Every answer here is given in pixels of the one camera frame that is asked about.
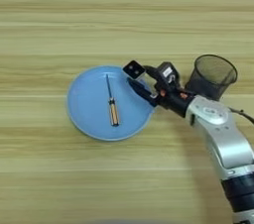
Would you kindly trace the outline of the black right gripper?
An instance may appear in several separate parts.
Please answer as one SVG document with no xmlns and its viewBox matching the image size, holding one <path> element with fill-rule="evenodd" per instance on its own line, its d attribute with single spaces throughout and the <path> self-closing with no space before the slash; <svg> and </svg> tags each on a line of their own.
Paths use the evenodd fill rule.
<svg viewBox="0 0 254 224">
<path fill-rule="evenodd" d="M 150 77 L 157 79 L 158 74 L 155 67 L 145 65 L 144 68 Z M 156 107 L 157 105 L 160 105 L 167 110 L 172 110 L 183 118 L 186 117 L 188 107 L 195 98 L 194 94 L 186 92 L 182 89 L 174 88 L 172 91 L 170 91 L 165 87 L 161 87 L 159 84 L 155 85 L 155 89 L 158 93 L 156 96 L 153 95 L 150 90 L 147 90 L 139 81 L 132 78 L 128 78 L 127 81 L 132 89 L 140 97 L 145 99 L 151 106 Z"/>
</svg>

